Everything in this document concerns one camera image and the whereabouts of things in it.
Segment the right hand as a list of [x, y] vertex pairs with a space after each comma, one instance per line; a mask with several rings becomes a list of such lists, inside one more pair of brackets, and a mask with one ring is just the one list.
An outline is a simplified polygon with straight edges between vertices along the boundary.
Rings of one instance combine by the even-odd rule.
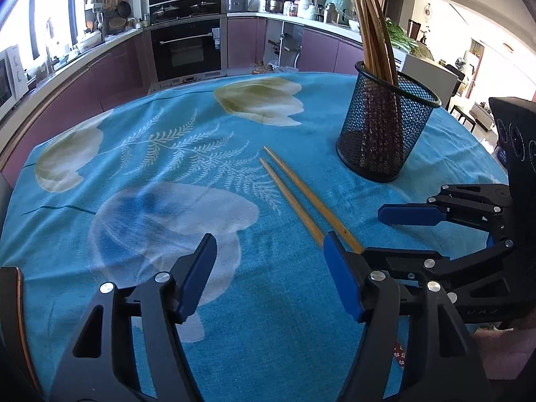
[[535, 310], [522, 319], [513, 320], [508, 329], [477, 329], [472, 338], [477, 342], [535, 342]]

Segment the pink sleeve forearm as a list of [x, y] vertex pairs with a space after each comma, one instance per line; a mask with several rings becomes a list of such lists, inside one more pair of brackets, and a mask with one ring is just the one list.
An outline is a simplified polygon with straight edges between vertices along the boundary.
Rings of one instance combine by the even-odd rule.
[[493, 401], [535, 401], [535, 330], [478, 329], [473, 335]]

